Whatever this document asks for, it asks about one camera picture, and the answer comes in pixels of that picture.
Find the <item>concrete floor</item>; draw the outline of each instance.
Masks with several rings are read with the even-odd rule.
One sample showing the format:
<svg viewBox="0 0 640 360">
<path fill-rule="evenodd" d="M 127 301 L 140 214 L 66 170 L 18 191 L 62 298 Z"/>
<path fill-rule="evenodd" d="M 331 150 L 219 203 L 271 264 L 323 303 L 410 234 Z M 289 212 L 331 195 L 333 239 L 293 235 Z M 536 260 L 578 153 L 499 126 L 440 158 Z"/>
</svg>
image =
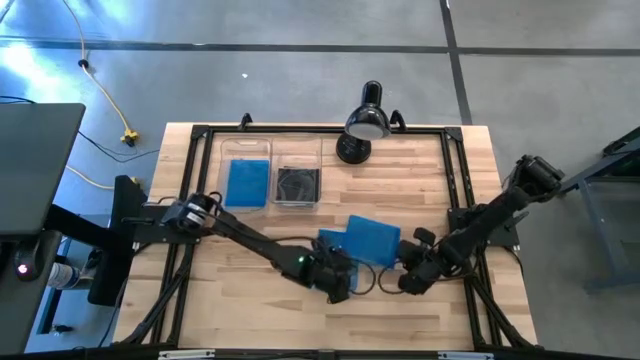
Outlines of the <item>concrete floor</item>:
<svg viewBox="0 0 640 360">
<path fill-rule="evenodd" d="M 448 44 L 438 0 L 70 3 L 90 40 Z M 636 21 L 640 2 L 633 0 L 449 0 L 449 5 L 458 46 L 640 47 Z M 75 41 L 78 35 L 61 1 L 17 0 L 0 22 L 0 36 Z M 460 56 L 471 119 L 490 127 L 503 176 L 524 153 L 544 156 L 572 175 L 596 161 L 608 142 L 638 126 L 640 63 L 637 57 L 611 55 L 616 54 Z M 0 48 L 0 94 L 38 102 L 82 102 L 87 105 L 82 130 L 126 152 L 118 141 L 122 125 L 78 68 L 79 58 L 74 49 L 5 45 Z M 170 121 L 238 121 L 248 111 L 259 122 L 342 122 L 358 102 L 362 84 L 370 79 L 383 84 L 385 107 L 400 109 L 411 124 L 461 123 L 446 53 L 96 50 L 90 51 L 89 60 L 96 77 L 142 134 L 140 152 L 160 146 L 164 124 Z M 105 184 L 118 174 L 137 176 L 148 189 L 156 159 L 151 155 L 116 164 L 78 139 L 69 163 Z M 518 226 L 540 344 L 555 350 L 637 357 L 640 287 L 598 295 L 582 289 L 586 280 L 602 276 L 605 267 L 576 195 L 534 206 Z M 78 213 L 106 214 L 111 193 L 66 173 L 56 202 Z M 73 308 L 72 301 L 59 316 L 71 314 Z M 83 311 L 86 321 L 95 321 L 92 311 L 104 310 Z M 75 341 L 73 346 L 95 346 L 103 328 L 94 330 L 90 340 L 85 335 L 65 336 L 70 336 L 70 344 Z"/>
</svg>

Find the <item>desk lamp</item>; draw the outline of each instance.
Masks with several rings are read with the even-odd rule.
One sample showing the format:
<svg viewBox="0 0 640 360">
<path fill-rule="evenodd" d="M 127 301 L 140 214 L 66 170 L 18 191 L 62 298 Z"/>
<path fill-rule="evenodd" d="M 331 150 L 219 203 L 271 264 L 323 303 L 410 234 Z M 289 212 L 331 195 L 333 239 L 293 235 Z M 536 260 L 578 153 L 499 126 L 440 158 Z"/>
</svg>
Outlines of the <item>desk lamp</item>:
<svg viewBox="0 0 640 360">
<path fill-rule="evenodd" d="M 375 80 L 364 84 L 362 102 L 355 109 L 344 127 L 336 144 L 336 153 L 347 164 L 360 164 L 371 155 L 371 141 L 385 138 L 391 134 L 392 123 L 404 125 L 400 112 L 394 111 L 391 122 L 380 108 L 382 85 Z"/>
</svg>

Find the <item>wooden tabletop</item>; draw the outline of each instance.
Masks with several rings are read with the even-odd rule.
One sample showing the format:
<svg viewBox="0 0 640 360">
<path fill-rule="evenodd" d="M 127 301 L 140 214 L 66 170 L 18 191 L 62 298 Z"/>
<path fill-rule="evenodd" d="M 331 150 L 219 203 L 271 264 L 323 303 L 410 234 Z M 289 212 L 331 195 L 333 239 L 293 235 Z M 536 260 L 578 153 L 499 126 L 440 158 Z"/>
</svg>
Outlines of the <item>wooden tabletop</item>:
<svg viewBox="0 0 640 360">
<path fill-rule="evenodd" d="M 150 200 L 178 194 L 192 125 L 167 124 Z M 462 130 L 476 201 L 488 202 L 500 193 L 488 128 L 463 126 Z M 247 136 L 252 135 L 215 135 L 206 191 L 217 189 L 222 141 Z M 267 211 L 243 221 L 268 236 L 317 236 L 321 228 L 344 230 L 349 215 L 354 214 L 399 226 L 404 239 L 410 239 L 416 227 L 426 227 L 438 237 L 446 234 L 445 213 L 450 204 L 436 136 L 402 135 L 374 141 L 369 160 L 356 166 L 347 165 L 336 156 L 337 135 L 317 136 L 322 141 L 322 194 L 317 209 L 292 212 L 268 204 Z M 192 191 L 202 156 L 203 142 L 200 143 Z M 455 148 L 450 148 L 459 175 Z M 464 203 L 462 193 L 459 198 Z M 152 245 L 134 259 L 114 341 L 130 334 L 157 298 L 167 248 Z M 522 335 L 535 342 L 517 263 L 498 248 L 487 250 L 487 260 L 496 301 Z M 394 289 L 400 274 L 399 270 L 388 272 L 383 284 Z M 371 275 L 361 269 L 359 289 L 370 281 Z M 240 245 L 207 237 L 196 247 L 179 344 L 277 349 L 472 348 L 461 281 L 437 283 L 419 296 L 388 295 L 376 287 L 366 296 L 352 296 L 339 304 L 327 304 L 326 298 L 325 293 L 282 278 L 266 260 Z M 170 328 L 173 306 L 172 300 L 164 336 Z M 489 339 L 484 307 L 479 306 L 479 312 L 483 334 Z"/>
</svg>

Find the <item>lamp base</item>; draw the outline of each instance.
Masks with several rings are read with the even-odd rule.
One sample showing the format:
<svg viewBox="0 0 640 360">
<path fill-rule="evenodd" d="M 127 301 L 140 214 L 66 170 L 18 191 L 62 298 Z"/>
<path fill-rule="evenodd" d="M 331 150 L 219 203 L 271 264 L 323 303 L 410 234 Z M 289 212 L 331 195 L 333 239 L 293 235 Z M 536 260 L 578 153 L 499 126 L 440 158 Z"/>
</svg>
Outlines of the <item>lamp base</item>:
<svg viewBox="0 0 640 360">
<path fill-rule="evenodd" d="M 360 140 L 348 134 L 342 134 L 336 143 L 336 153 L 347 164 L 362 164 L 371 155 L 371 141 Z"/>
</svg>

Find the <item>clear plastic container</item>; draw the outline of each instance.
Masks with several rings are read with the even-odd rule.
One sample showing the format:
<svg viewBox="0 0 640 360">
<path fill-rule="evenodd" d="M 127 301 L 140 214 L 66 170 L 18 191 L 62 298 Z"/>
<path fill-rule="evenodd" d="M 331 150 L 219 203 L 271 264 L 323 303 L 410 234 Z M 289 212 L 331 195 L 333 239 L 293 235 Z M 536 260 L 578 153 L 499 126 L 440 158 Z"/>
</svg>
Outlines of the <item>clear plastic container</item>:
<svg viewBox="0 0 640 360">
<path fill-rule="evenodd" d="M 316 135 L 275 136 L 271 159 L 271 201 L 314 208 L 321 194 L 322 139 Z"/>
<path fill-rule="evenodd" d="M 264 209 L 269 198 L 271 143 L 264 138 L 230 138 L 221 147 L 218 191 L 235 213 Z"/>
</svg>

